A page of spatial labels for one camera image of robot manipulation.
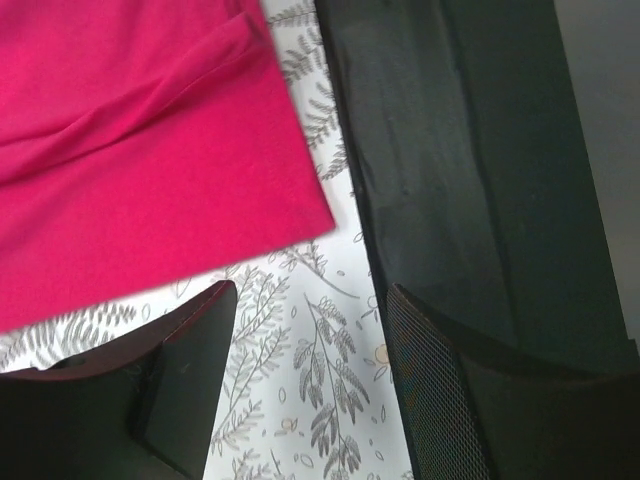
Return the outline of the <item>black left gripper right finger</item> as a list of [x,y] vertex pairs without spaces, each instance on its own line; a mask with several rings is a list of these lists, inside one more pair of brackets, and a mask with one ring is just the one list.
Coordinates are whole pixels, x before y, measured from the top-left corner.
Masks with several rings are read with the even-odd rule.
[[400,285],[385,338],[419,479],[635,479],[639,376],[521,353]]

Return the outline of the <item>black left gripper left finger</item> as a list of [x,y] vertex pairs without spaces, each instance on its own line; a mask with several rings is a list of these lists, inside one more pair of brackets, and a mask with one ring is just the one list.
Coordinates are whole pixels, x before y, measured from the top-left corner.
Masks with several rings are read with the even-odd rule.
[[5,479],[200,479],[236,314],[220,281],[55,366],[1,377]]

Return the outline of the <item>red t-shirt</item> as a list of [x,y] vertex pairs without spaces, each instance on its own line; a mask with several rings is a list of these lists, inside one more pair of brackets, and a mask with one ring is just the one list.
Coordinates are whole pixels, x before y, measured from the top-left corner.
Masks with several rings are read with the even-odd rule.
[[1,5],[1,328],[335,226],[257,1]]

